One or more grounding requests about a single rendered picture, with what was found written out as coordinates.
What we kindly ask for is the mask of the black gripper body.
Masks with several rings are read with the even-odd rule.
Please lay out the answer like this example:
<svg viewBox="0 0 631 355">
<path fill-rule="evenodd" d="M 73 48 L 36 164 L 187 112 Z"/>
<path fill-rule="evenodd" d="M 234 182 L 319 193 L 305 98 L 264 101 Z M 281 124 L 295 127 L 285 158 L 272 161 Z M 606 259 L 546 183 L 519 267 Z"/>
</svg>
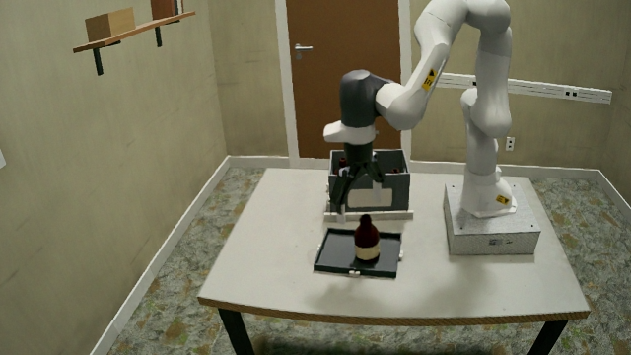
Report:
<svg viewBox="0 0 631 355">
<path fill-rule="evenodd" d="M 352 177 L 356 174 L 359 167 L 363 168 L 359 177 L 365 175 L 367 170 L 364 165 L 370 164 L 373 158 L 373 141 L 363 145 L 354 145 L 344 142 L 344 156 L 347 161 L 346 167 L 350 166 L 348 173 Z"/>
</svg>

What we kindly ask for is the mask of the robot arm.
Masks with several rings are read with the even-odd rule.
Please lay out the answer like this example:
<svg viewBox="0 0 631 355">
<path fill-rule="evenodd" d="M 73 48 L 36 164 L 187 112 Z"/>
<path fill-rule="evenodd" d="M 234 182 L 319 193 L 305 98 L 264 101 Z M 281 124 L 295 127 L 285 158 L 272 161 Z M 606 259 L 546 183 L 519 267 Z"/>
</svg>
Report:
<svg viewBox="0 0 631 355">
<path fill-rule="evenodd" d="M 422 55 L 407 85 L 400 89 L 403 86 L 366 70 L 345 74 L 339 90 L 341 120 L 326 125 L 324 141 L 367 144 L 379 134 L 375 119 L 383 115 L 396 130 L 411 130 L 420 124 L 456 34 L 463 23 L 468 24 L 480 29 L 482 35 L 474 70 L 477 89 L 466 90 L 460 99 L 467 152 L 465 183 L 458 202 L 477 218 L 515 214 L 516 199 L 513 196 L 512 202 L 511 188 L 497 167 L 497 139 L 505 137 L 512 127 L 507 89 L 512 55 L 510 22 L 505 0 L 432 0 L 414 27 Z"/>
</svg>

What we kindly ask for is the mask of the dark grey crate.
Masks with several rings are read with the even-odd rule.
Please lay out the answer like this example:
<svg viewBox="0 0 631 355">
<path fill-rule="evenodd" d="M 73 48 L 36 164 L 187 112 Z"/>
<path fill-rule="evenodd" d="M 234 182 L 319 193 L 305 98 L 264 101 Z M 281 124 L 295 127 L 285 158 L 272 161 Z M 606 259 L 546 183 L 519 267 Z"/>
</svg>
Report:
<svg viewBox="0 0 631 355">
<path fill-rule="evenodd" d="M 380 161 L 386 174 L 386 178 L 383 178 L 385 182 L 382 183 L 382 202 L 377 203 L 373 201 L 373 179 L 365 174 L 354 182 L 344 203 L 345 213 L 408 210 L 410 172 L 405 162 L 394 149 L 373 151 L 379 153 Z M 344 150 L 330 151 L 328 171 L 329 199 L 337 178 L 334 172 L 339 167 L 340 158 L 345 158 Z M 406 174 L 392 174 L 391 170 L 395 168 L 399 169 L 400 173 Z"/>
</svg>

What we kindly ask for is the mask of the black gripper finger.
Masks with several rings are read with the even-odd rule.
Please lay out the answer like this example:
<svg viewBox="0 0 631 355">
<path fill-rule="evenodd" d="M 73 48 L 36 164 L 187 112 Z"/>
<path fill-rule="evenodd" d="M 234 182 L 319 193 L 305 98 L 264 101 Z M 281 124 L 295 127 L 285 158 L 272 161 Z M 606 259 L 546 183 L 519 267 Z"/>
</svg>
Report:
<svg viewBox="0 0 631 355">
<path fill-rule="evenodd" d="M 336 206 L 336 222 L 341 225 L 345 225 L 345 200 L 352 188 L 354 182 L 357 181 L 359 174 L 363 168 L 359 167 L 354 177 L 349 177 L 349 168 L 338 168 L 337 178 L 334 184 L 334 188 L 331 193 L 329 202 Z M 344 189 L 344 190 L 343 190 Z M 342 193 L 343 192 L 343 193 Z M 341 200 L 340 200 L 341 199 Z"/>
<path fill-rule="evenodd" d="M 379 154 L 373 152 L 373 158 L 371 161 L 376 173 L 370 167 L 369 164 L 365 164 L 364 167 L 367 170 L 367 174 L 373 179 L 373 200 L 381 202 L 381 186 L 384 183 L 383 178 L 386 178 L 385 171 L 381 165 Z"/>
</svg>

